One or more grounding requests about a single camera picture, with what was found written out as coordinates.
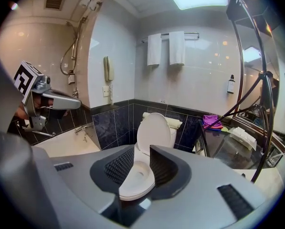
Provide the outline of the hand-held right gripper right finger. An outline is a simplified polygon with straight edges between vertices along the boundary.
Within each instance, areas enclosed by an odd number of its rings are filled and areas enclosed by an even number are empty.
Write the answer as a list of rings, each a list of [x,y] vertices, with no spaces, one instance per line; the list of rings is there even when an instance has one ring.
[[[131,226],[133,229],[220,229],[237,218],[224,201],[218,187],[232,185],[257,209],[266,196],[249,180],[221,161],[157,146],[185,161],[191,168],[191,179],[175,197],[151,202],[150,207]]]

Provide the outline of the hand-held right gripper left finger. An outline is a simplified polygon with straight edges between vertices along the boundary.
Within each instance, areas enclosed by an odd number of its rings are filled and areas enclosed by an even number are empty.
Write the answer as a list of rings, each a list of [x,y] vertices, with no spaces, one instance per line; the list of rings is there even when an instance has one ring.
[[[133,165],[132,146],[50,158],[16,135],[0,134],[0,188],[37,229],[119,229],[119,187]]]

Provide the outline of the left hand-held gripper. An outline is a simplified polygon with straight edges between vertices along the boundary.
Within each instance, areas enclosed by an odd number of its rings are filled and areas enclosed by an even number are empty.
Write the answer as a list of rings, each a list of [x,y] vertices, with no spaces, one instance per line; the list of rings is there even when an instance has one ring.
[[[41,73],[31,63],[22,61],[14,76],[14,86],[22,93],[22,105],[28,116],[27,130],[41,131],[45,126],[46,117],[34,106],[36,96],[48,99],[47,119],[62,119],[68,110],[81,107],[81,101],[61,91],[51,89],[50,77]]]

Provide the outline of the person's left hand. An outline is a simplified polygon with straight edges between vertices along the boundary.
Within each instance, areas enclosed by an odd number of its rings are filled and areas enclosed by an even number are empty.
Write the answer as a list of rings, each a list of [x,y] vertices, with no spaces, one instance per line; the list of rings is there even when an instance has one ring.
[[[43,108],[53,106],[53,99],[41,95],[33,97],[33,105],[35,108]]]

